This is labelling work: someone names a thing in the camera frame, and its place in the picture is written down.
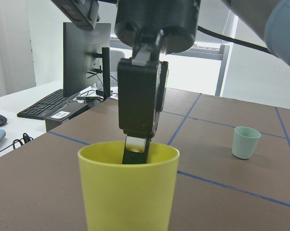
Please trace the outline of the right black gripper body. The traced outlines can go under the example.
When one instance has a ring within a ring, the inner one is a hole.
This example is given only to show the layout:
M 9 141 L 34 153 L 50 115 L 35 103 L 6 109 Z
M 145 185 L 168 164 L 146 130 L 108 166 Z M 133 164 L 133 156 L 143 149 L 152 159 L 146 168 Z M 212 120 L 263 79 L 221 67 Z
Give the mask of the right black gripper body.
M 119 0 L 115 33 L 124 44 L 157 44 L 166 53 L 188 50 L 198 26 L 197 0 Z

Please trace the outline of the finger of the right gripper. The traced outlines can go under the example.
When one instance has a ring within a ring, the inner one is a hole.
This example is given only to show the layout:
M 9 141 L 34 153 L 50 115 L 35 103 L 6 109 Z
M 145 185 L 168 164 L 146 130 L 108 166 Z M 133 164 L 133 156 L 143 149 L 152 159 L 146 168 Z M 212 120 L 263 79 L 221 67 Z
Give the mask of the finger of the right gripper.
M 123 164 L 145 164 L 163 109 L 168 62 L 159 60 L 164 32 L 142 33 L 132 57 L 118 64 L 119 127 L 126 134 Z

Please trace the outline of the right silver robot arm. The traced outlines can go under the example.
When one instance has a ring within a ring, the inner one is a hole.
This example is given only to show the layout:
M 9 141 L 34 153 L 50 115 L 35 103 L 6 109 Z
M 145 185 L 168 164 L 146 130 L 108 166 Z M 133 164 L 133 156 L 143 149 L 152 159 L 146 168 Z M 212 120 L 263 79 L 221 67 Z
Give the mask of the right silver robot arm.
M 290 66 L 290 0 L 226 0 L 225 5 Z M 124 164 L 145 164 L 163 108 L 168 63 L 195 42 L 198 0 L 119 0 L 115 33 L 132 47 L 118 64 L 119 127 L 126 134 Z

